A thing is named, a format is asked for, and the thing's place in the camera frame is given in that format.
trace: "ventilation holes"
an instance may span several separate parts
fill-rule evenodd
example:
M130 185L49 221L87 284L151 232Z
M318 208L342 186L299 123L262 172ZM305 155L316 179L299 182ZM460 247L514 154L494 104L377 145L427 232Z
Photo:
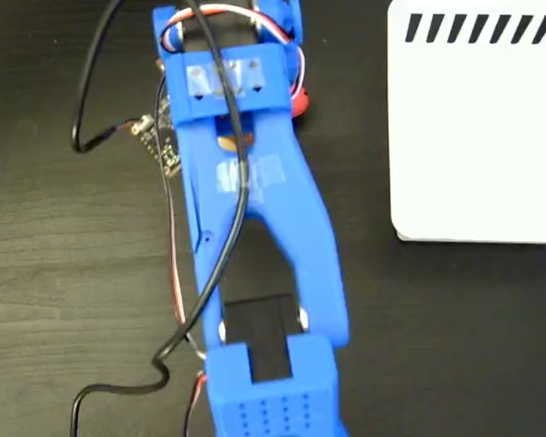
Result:
M546 36L546 16L542 19L542 22L540 23L540 27L538 27L538 32L536 32L536 36L532 40L532 44L539 44L542 42L542 39Z
M449 39L447 40L448 43L453 44L455 41L457 41L457 38L459 37L459 32L461 31L461 28L463 27L466 19L467 16L465 14L455 15L455 18L453 19L453 24L451 25Z
M432 43L435 41L435 38L437 37L437 33L439 32L439 29L440 29L440 25L443 23L443 18L445 18L445 15L435 14L430 20L429 34L427 35L428 43Z
M407 43L412 43L419 30L420 20L422 19L422 14L410 14L409 20L409 29L407 30Z
M513 34L513 38L511 39L512 44L518 44L521 41L521 38L526 33L526 30L528 29L528 26L531 23L533 16L532 15L522 15L520 23L518 24L518 27L516 27L516 33Z
M500 15L500 19L498 19L498 24L495 25L495 29L493 29L493 35L491 36L490 43L497 44L498 41L500 41L501 34L503 34L503 31L506 30L506 26L510 22L511 15Z
M470 44L477 43L477 40L480 39L483 27L485 27L485 24L488 22L489 19L489 15L477 15L477 18L475 19L475 25L473 26L473 30L471 31Z

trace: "wooden surface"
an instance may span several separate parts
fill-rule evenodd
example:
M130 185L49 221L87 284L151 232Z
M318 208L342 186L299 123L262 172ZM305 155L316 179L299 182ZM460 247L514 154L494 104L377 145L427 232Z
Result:
M175 326L153 162L127 136L84 157L68 145L103 3L0 2L0 437L66 435L76 391L155 377L149 358ZM119 16L87 129L151 110L155 3L130 0ZM303 6L314 107L299 136L335 226L351 319L344 422L352 436L546 436L546 247L402 244L389 223L387 4ZM243 236L225 286L290 284L277 252L259 251L265 238ZM88 399L80 436L181 435L198 363L182 347L169 365L159 394ZM213 435L206 401L193 423L192 436Z

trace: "perforated blue block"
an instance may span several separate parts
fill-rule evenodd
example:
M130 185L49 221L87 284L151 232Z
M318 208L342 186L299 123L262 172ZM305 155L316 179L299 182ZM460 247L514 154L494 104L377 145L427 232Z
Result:
M217 437L346 437L339 421L338 369L328 339L288 337L292 379L253 384L245 344L208 352Z

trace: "black cable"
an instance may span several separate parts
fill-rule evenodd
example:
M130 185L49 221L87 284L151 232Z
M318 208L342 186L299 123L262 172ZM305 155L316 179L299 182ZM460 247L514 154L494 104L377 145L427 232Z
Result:
M99 26L96 30L96 37L89 48L89 53L87 54L87 65L85 71L89 73L93 69L93 60L96 58L99 48L101 46L102 40L105 37L106 30L108 29L113 17L115 16L119 7L124 3L125 0L111 0L109 6L103 14L103 17L99 23ZM119 386L111 384L91 384L86 386L81 390L75 400L73 401L73 408L71 413L71 427L70 435L71 437L77 436L78 429L78 420L79 420L79 410L83 399L90 393L93 392L108 392L114 394L127 394L127 395L142 395L149 394L155 391L159 391L166 387L167 383L170 380L170 372L164 360L174 351L174 349L182 342L182 340L187 336L191 331L194 325L197 323L200 315L202 314L204 308L207 306L210 297L212 296L217 284L219 283L222 275L225 271L225 268L230 259L230 255L237 243L238 235L242 229L243 221L245 218L245 213L247 211L248 203L248 159L247 159L247 147L243 138L243 129L240 121L240 114L238 113L237 102L235 100L235 95L233 93L232 86L228 80L227 72L224 66L222 55L220 54L220 49L218 47L217 41L214 37L214 33L210 27L210 24L207 21L207 18L204 16L200 7L198 6L196 0L187 0L188 5L192 9L193 13L198 20L200 27L204 33L204 37L207 40L208 49L211 55L214 57L215 66L217 68L218 77L223 86L223 91L225 95L225 100L227 102L228 113L230 117L231 126L235 133L235 138L237 141L237 156L238 156L238 202L235 215L228 232L227 238L223 245L220 254L218 255L217 262L213 268L207 283L200 293L200 296L197 300L197 303L191 313L187 316L186 322L180 325L176 332L170 337L170 339L164 343L164 345L154 354L152 358L152 366L158 370L160 373L160 379L157 382L140 385L140 386ZM157 102L161 98L163 83L158 88L157 92ZM73 138L76 136L76 125L74 126Z
M101 45L106 38L107 30L109 30L109 26L111 25L111 22L115 18L117 11L119 10L123 2L124 0L114 0L109 3L106 11L103 13L103 16L99 20L99 24L97 25L97 29L93 34L93 39L91 40L91 44L89 45L89 48L87 50L85 65L83 66L81 77L79 78L77 103L75 115L73 117L73 126L71 128L71 147L77 153L90 152L95 147L99 146L99 144L115 134L117 129L125 123L129 123L130 121L138 121L140 119L139 117L128 118L120 123L117 123L116 125L102 130L97 135L89 139L86 143L81 144L81 137L79 134L81 131L81 125L83 123L83 114L85 113L85 101L87 93L89 91L89 86L91 85L93 69L99 56L99 52L101 51Z

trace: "blue 3d-printed robot arm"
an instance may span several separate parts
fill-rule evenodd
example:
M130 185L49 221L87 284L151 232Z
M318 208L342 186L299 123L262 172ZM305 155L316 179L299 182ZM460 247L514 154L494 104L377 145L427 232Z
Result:
M259 8L301 42L297 0L261 0ZM154 11L157 38L175 12ZM297 59L291 46L267 35L259 43L222 54L244 129L253 138L248 216L265 223L285 253L297 293L227 301L215 291L203 318L208 398L217 437L345 437L333 349L348 342L348 314L329 216L291 121L289 85ZM223 121L228 110L209 52L158 50L202 290L234 215L237 158L234 148L219 142L229 135Z

